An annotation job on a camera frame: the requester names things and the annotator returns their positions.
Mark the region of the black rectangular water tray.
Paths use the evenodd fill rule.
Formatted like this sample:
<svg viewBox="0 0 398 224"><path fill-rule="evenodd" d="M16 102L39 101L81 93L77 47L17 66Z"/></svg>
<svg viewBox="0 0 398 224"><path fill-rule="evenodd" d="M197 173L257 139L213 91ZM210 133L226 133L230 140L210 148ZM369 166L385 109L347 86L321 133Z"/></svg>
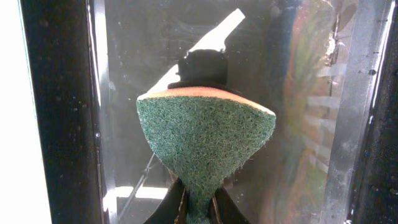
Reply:
<svg viewBox="0 0 398 224"><path fill-rule="evenodd" d="M224 183L250 223L397 222L397 2L21 1L53 223L144 223L176 176L136 99L224 48L227 86L271 109Z"/></svg>

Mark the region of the green scouring sponge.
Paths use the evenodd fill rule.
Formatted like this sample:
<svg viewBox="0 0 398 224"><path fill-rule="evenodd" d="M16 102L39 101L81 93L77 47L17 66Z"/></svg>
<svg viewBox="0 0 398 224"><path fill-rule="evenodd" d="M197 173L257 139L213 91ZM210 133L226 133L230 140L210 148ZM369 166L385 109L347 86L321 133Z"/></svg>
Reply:
<svg viewBox="0 0 398 224"><path fill-rule="evenodd" d="M144 136L188 193L188 223L209 223L211 198L225 178L270 139L276 115L242 96L193 86L137 98Z"/></svg>

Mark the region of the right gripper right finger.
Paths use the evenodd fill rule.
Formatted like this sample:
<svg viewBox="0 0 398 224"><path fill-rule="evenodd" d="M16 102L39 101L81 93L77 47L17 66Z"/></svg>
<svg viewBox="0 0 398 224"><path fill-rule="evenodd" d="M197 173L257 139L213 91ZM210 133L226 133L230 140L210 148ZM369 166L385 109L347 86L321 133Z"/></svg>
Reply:
<svg viewBox="0 0 398 224"><path fill-rule="evenodd" d="M208 218L211 224L250 224L223 187L210 200Z"/></svg>

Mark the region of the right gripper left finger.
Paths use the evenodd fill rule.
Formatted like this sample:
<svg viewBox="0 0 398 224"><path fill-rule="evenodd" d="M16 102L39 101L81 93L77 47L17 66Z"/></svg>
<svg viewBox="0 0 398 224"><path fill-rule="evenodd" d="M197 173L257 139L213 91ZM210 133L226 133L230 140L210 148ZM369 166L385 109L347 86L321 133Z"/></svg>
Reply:
<svg viewBox="0 0 398 224"><path fill-rule="evenodd" d="M155 212L144 224L186 224L187 193L183 182L177 179Z"/></svg>

